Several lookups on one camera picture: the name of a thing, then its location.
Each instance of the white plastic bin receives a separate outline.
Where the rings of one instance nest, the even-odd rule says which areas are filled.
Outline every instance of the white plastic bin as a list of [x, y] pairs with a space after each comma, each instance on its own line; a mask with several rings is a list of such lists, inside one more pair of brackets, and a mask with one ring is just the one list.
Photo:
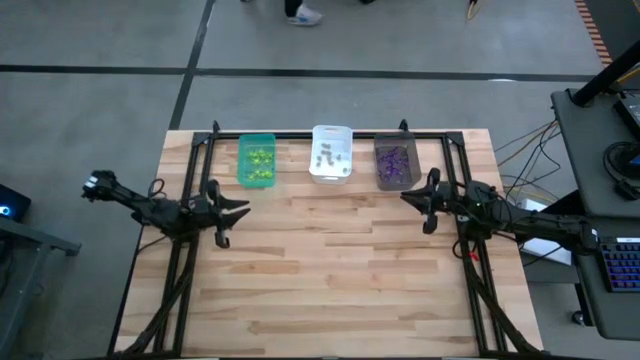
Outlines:
[[309, 173], [318, 184], [342, 185], [351, 175], [353, 130], [346, 126], [313, 128]]

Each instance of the blue light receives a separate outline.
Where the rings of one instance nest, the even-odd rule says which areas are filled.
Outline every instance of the blue light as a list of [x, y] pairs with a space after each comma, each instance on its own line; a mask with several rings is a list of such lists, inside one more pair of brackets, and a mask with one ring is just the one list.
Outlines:
[[11, 215], [12, 211], [11, 208], [6, 206], [6, 205], [0, 205], [0, 215], [2, 216], [9, 216]]

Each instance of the plastic container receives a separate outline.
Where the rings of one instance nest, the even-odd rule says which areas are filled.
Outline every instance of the plastic container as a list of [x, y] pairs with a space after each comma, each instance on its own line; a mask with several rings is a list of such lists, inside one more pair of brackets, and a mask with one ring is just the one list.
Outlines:
[[318, 184], [342, 185], [351, 175], [353, 130], [346, 126], [313, 128], [309, 173]]
[[248, 188], [264, 188], [275, 185], [275, 135], [240, 136], [238, 139], [238, 182]]
[[409, 131], [376, 135], [374, 153], [380, 190], [408, 190], [420, 181], [422, 171], [416, 139]]

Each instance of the person's leg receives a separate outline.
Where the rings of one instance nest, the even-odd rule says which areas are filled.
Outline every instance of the person's leg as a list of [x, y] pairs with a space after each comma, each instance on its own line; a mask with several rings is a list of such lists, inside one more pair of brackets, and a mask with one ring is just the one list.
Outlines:
[[302, 0], [284, 0], [284, 13], [287, 17], [295, 17]]
[[292, 25], [314, 26], [322, 20], [322, 14], [309, 9], [302, 0], [285, 0], [284, 10]]

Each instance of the black pants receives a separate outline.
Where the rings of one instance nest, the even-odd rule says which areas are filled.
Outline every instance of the black pants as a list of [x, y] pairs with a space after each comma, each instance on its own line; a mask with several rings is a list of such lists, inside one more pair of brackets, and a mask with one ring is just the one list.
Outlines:
[[302, 0], [284, 0], [284, 12], [287, 14], [287, 17], [296, 16], [300, 5], [302, 5]]

